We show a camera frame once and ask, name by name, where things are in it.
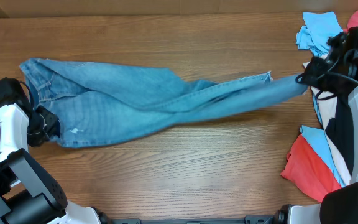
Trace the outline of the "blue denim jeans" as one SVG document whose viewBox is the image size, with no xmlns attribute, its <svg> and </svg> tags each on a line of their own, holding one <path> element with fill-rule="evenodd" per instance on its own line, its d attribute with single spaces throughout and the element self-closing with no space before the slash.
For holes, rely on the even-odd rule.
<svg viewBox="0 0 358 224">
<path fill-rule="evenodd" d="M 187 82 L 167 68 L 31 58 L 20 65 L 37 106 L 59 118 L 53 141 L 98 147 L 142 138 L 176 124 L 219 119 L 303 94 L 295 76 L 269 73 L 224 83 Z"/>
</svg>

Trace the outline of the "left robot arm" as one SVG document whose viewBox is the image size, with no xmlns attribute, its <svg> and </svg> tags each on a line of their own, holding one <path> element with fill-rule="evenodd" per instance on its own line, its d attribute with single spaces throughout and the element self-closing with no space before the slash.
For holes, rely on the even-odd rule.
<svg viewBox="0 0 358 224">
<path fill-rule="evenodd" d="M 93 207 L 69 201 L 58 182 L 29 154 L 60 134 L 58 117 L 34 106 L 26 84 L 0 80 L 0 223 L 110 223 Z"/>
</svg>

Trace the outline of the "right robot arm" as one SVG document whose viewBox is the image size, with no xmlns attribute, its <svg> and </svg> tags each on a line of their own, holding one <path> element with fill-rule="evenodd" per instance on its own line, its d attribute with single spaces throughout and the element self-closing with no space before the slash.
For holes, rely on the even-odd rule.
<svg viewBox="0 0 358 224">
<path fill-rule="evenodd" d="M 327 194 L 320 204 L 284 205 L 267 223 L 358 223 L 358 27 L 329 38 L 328 45 L 328 56 L 313 57 L 296 80 L 331 92 L 342 103 L 328 128 L 346 146 L 349 185 Z"/>
</svg>

